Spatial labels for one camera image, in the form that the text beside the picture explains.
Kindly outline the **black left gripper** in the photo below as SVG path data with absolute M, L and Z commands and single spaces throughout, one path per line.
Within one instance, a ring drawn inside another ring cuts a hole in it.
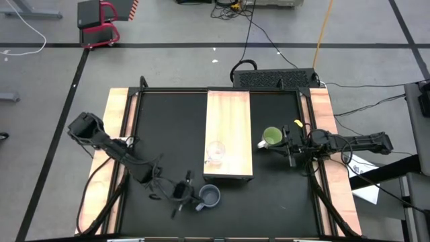
M 171 218 L 175 218 L 176 214 L 181 211 L 183 203 L 190 202 L 195 199 L 195 190 L 191 185 L 192 171 L 188 170 L 185 181 L 179 182 L 173 191 L 173 200 L 179 202 L 171 213 Z

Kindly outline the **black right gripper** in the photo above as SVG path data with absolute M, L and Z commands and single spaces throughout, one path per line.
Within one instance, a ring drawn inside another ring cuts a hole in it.
M 299 139 L 290 138 L 290 129 L 288 125 L 283 125 L 282 132 L 284 136 L 284 143 L 286 146 L 290 146 L 290 150 L 287 152 L 288 163 L 290 167 L 296 166 L 296 155 L 308 155 L 309 154 L 309 136 L 301 136 Z

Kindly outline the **green and white mug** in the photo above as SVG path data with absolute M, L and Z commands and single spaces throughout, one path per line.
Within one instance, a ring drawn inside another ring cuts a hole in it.
M 258 149 L 268 148 L 275 144 L 278 144 L 283 139 L 283 135 L 280 129 L 270 126 L 263 131 L 261 141 L 257 144 Z

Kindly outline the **grey ceramic mug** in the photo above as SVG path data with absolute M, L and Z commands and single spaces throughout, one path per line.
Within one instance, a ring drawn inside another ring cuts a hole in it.
M 203 208 L 213 208 L 220 201 L 220 190 L 212 184 L 204 185 L 199 191 L 199 197 L 202 201 L 196 206 L 196 211 L 201 211 Z

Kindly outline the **clear glass cup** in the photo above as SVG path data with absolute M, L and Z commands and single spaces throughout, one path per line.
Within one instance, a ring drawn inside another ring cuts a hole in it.
M 219 141 L 211 142 L 206 148 L 206 154 L 206 163 L 219 165 L 225 155 L 225 146 Z

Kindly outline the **black computer case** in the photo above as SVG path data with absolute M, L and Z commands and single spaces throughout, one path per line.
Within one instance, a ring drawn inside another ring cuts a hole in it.
M 320 87 L 318 74 L 312 68 L 234 71 L 231 80 L 235 87 L 276 88 L 282 85 L 287 89 Z

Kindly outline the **white paper sheet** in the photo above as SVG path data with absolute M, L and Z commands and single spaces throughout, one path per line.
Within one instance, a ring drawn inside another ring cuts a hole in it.
M 350 166 L 350 168 L 348 169 L 349 178 L 355 177 L 357 173 L 361 175 L 367 171 L 371 171 L 377 168 L 377 166 L 374 165 L 373 163 L 370 163 L 358 157 L 357 155 L 352 155 L 349 166 Z M 368 187 L 353 190 L 352 193 L 354 196 L 357 196 L 358 198 L 366 200 L 367 202 L 370 202 L 372 204 L 377 204 L 379 191 L 380 189 L 377 188 L 375 185 L 370 185 Z

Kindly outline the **red and black cart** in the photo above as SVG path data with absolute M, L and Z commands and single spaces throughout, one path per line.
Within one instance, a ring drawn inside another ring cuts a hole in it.
M 120 40 L 115 22 L 132 21 L 140 0 L 82 0 L 77 4 L 79 43 L 83 48 L 112 46 Z

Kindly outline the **black frame wooden shelf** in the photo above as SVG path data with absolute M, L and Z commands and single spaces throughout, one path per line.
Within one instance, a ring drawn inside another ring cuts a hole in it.
M 225 155 L 219 165 L 205 162 L 206 148 L 214 141 L 225 146 Z M 204 150 L 204 178 L 254 178 L 248 91 L 208 92 Z

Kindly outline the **black table frame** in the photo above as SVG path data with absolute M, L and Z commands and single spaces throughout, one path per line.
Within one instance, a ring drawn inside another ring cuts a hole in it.
M 253 175 L 251 180 L 206 179 L 203 176 L 207 94 L 209 91 L 250 93 Z M 192 171 L 191 185 L 199 196 L 207 184 L 220 190 L 213 208 L 196 211 L 199 204 L 182 207 L 138 183 L 124 168 L 122 181 L 107 180 L 110 197 L 85 230 L 100 231 L 109 220 L 115 237 L 149 239 L 313 239 L 335 233 L 339 221 L 323 212 L 316 192 L 327 189 L 317 181 L 314 164 L 296 155 L 296 166 L 275 151 L 258 149 L 263 131 L 288 125 L 290 138 L 299 139 L 320 129 L 314 118 L 311 90 L 235 89 L 233 87 L 154 88 L 131 91 L 121 114 L 121 134 L 137 139 L 131 153 L 142 160 L 164 154 L 162 176 L 180 182 Z M 300 120 L 303 127 L 294 123 Z

